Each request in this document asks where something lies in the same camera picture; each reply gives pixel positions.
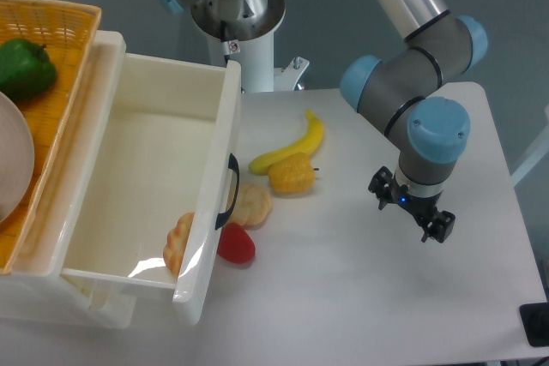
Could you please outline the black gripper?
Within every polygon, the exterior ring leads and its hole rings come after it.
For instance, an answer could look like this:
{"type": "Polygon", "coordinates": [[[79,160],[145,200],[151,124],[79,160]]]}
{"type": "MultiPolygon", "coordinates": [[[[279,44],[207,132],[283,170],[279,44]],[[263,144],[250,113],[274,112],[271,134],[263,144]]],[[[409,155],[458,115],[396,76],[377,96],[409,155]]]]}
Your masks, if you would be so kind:
{"type": "Polygon", "coordinates": [[[376,196],[379,210],[383,210],[388,204],[396,204],[408,212],[417,223],[429,223],[424,229],[422,243],[429,238],[443,243],[453,231],[455,215],[437,209],[440,193],[428,197],[412,195],[406,185],[397,184],[386,166],[382,166],[372,176],[368,190],[376,196]]]}

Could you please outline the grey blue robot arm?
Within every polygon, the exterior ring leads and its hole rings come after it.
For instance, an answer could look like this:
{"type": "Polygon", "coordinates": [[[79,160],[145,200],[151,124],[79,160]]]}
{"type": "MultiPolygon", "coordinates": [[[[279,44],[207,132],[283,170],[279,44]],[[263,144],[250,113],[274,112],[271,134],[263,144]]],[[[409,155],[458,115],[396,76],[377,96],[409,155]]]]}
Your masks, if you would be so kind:
{"type": "MultiPolygon", "coordinates": [[[[453,16],[443,0],[378,0],[406,50],[388,62],[357,59],[341,78],[346,102],[399,150],[394,170],[380,169],[368,189],[381,206],[407,211],[425,238],[445,241],[455,216],[437,207],[443,186],[462,155],[470,130],[466,110],[436,96],[448,81],[485,54],[485,29],[473,18],[453,16]]],[[[305,70],[295,60],[274,66],[274,33],[284,0],[160,0],[171,13],[185,9],[208,40],[212,64],[242,69],[246,93],[291,90],[305,70]]]]}

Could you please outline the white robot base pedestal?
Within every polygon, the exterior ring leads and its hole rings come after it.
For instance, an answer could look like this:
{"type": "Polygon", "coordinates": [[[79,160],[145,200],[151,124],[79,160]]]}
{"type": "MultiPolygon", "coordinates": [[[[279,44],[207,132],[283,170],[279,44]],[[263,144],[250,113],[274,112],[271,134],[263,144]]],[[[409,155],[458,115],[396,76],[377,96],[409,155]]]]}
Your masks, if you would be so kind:
{"type": "Polygon", "coordinates": [[[208,44],[210,63],[241,66],[246,93],[301,90],[300,80],[310,61],[296,56],[275,66],[275,32],[286,14],[285,0],[201,0],[191,16],[208,44]]]}

